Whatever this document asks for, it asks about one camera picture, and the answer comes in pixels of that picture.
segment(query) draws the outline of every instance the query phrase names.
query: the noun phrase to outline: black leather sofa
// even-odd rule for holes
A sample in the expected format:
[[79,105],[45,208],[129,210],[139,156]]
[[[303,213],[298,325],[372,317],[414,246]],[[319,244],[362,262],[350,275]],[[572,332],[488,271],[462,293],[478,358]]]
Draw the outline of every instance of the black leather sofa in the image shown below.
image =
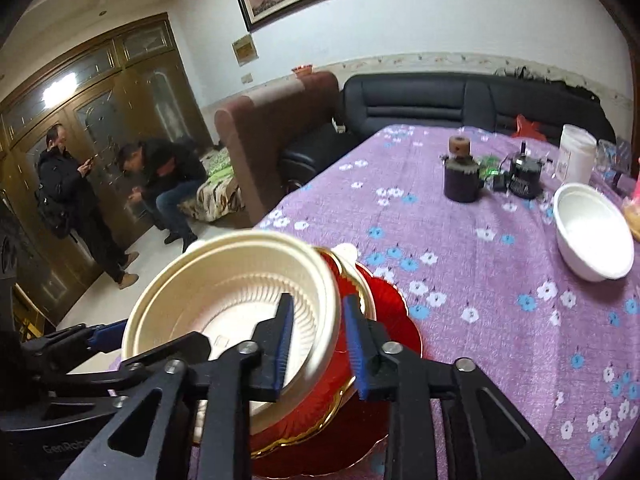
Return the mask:
[[340,92],[334,117],[346,133],[336,133],[330,123],[305,132],[282,150],[278,168],[291,190],[390,124],[476,126],[511,135],[519,114],[539,122],[556,146],[565,124],[616,142],[599,99],[562,82],[447,72],[366,74],[351,77]]

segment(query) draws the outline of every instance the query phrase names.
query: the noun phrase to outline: red plastic bag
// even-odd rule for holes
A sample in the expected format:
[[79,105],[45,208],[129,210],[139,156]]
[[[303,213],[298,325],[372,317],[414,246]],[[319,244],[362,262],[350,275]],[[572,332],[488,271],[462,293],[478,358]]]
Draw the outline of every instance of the red plastic bag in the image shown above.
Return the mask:
[[515,132],[511,137],[525,137],[527,139],[544,140],[546,142],[546,137],[538,131],[540,123],[532,123],[531,121],[527,121],[527,118],[524,115],[520,114],[516,117],[516,124],[518,125],[518,131]]

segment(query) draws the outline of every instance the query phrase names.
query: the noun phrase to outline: brown shoe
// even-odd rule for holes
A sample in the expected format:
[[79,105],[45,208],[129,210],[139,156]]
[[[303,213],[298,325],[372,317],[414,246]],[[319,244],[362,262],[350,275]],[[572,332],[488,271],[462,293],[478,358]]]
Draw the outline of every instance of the brown shoe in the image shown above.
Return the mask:
[[138,280],[138,278],[139,276],[137,274],[129,274],[128,272],[125,272],[120,283],[118,283],[118,288],[122,290],[123,288],[131,286]]
[[127,254],[127,261],[122,266],[122,270],[127,270],[127,267],[129,267],[133,262],[135,262],[138,256],[140,256],[140,253],[136,251],[133,251],[132,253]]

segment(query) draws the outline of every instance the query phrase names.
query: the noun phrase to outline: man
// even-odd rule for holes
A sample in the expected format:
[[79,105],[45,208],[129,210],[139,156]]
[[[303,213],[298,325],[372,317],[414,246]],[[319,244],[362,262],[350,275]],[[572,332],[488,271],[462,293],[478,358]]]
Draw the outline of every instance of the man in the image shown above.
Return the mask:
[[180,202],[195,196],[207,179],[207,171],[197,155],[186,147],[165,139],[149,139],[127,144],[117,157],[121,171],[142,173],[144,187],[133,188],[129,199],[142,201],[155,217],[171,231],[164,240],[170,244],[182,238],[182,252],[198,239],[191,231]]
[[113,240],[104,223],[98,197],[86,176],[94,164],[93,158],[79,164],[66,150],[66,130],[54,124],[47,131],[47,151],[40,154],[38,177],[46,195],[68,208],[71,228],[86,244],[91,256],[122,290],[138,280],[137,274],[125,269],[139,256],[125,252]]

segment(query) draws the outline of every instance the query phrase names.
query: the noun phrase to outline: floral blanket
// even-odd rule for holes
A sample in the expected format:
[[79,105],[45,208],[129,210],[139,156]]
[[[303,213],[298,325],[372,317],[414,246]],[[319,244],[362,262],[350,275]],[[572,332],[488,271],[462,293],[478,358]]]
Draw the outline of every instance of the floral blanket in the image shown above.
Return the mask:
[[195,198],[180,204],[182,211],[201,222],[213,222],[226,214],[240,211],[244,202],[227,149],[206,157],[203,164],[209,177]]

